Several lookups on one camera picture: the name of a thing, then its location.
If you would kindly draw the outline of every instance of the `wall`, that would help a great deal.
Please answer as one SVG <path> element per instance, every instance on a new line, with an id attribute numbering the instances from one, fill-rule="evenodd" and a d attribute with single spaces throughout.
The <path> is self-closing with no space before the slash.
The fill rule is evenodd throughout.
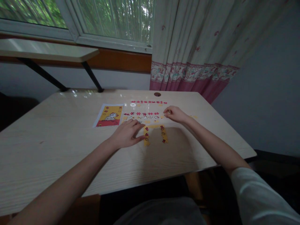
<path id="1" fill-rule="evenodd" d="M 300 157 L 300 6 L 213 102 L 254 148 Z"/>
<path id="2" fill-rule="evenodd" d="M 66 87 L 96 88 L 83 68 L 42 68 Z M 93 72 L 103 88 L 149 90 L 150 74 L 98 69 Z M 0 73 L 0 92 L 8 96 L 30 97 L 41 102 L 58 90 L 22 64 L 0 63 Z"/>

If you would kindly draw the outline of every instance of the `curtain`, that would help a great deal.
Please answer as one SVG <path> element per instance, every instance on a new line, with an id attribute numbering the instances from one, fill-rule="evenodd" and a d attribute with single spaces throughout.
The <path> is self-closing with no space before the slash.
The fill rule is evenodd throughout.
<path id="1" fill-rule="evenodd" d="M 292 4 L 157 1 L 150 90 L 199 92 L 212 103 Z"/>

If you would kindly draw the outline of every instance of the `person's left hand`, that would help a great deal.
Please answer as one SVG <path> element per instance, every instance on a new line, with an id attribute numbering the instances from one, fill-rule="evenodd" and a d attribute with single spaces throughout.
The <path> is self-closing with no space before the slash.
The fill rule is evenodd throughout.
<path id="1" fill-rule="evenodd" d="M 146 136 L 135 137 L 144 126 L 145 124 L 140 124 L 137 120 L 125 121 L 116 129 L 108 141 L 115 149 L 133 146 L 146 138 Z"/>

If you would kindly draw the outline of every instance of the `wooden desk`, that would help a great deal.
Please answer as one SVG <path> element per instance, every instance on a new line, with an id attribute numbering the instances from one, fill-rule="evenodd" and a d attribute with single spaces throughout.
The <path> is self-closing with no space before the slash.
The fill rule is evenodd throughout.
<path id="1" fill-rule="evenodd" d="M 0 39 L 0 56 L 16 57 L 19 61 L 58 87 L 62 92 L 68 90 L 68 88 L 52 77 L 31 59 L 46 59 L 81 63 L 98 88 L 98 92 L 102 92 L 102 87 L 97 81 L 90 66 L 86 62 L 97 54 L 99 54 L 99 50 L 96 48 L 54 44 L 15 38 Z"/>
<path id="2" fill-rule="evenodd" d="M 243 158 L 256 155 L 199 93 L 162 91 L 160 97 L 154 93 L 132 90 L 98 93 L 91 89 L 57 92 L 3 130 L 0 133 L 0 216 L 22 210 L 116 130 L 116 126 L 92 128 L 103 103 L 125 104 L 125 111 L 131 109 L 132 100 L 139 99 L 177 105 L 188 115 L 197 117 L 199 123 Z M 167 105 L 156 104 L 152 109 L 163 113 Z M 184 126 L 168 118 L 160 120 L 160 124 L 166 128 L 168 144 L 158 139 L 148 147 L 140 142 L 120 149 L 84 196 L 110 193 L 217 165 Z"/>

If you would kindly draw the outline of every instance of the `hand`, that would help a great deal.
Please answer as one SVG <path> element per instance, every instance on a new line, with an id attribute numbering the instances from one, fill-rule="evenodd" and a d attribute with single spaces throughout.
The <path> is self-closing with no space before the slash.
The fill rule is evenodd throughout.
<path id="1" fill-rule="evenodd" d="M 185 123 L 186 120 L 190 118 L 177 106 L 169 106 L 164 110 L 163 113 L 166 117 L 179 123 Z"/>
<path id="2" fill-rule="evenodd" d="M 135 137 L 144 126 L 145 124 L 140 124 L 137 120 L 125 121 L 116 129 L 108 141 L 116 150 L 133 146 L 146 138 L 145 136 Z"/>

